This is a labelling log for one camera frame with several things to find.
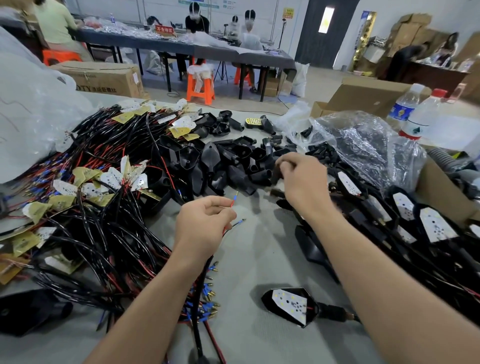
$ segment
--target red sign with chinese characters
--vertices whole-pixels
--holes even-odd
[[[171,26],[155,25],[155,31],[161,36],[176,36],[175,30]]]

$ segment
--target brown desk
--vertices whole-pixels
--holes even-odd
[[[446,97],[450,97],[459,83],[468,75],[465,72],[432,67],[426,64],[410,62],[398,82],[404,84],[422,84],[432,90],[441,88],[447,90]]]

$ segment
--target door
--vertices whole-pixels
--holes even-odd
[[[295,60],[315,67],[333,68],[358,3],[359,0],[310,0]],[[324,13],[328,15],[332,8],[330,22],[328,16],[322,20]]]

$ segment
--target yellow-green shirt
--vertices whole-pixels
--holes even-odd
[[[56,0],[47,0],[42,5],[35,5],[35,16],[48,43],[72,42],[68,28],[77,29],[77,24],[65,5]]]

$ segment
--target window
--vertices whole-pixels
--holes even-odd
[[[322,17],[322,22],[320,23],[320,28],[318,28],[319,33],[327,33],[328,27],[330,26],[330,21],[332,20],[332,15],[335,8],[327,6]]]

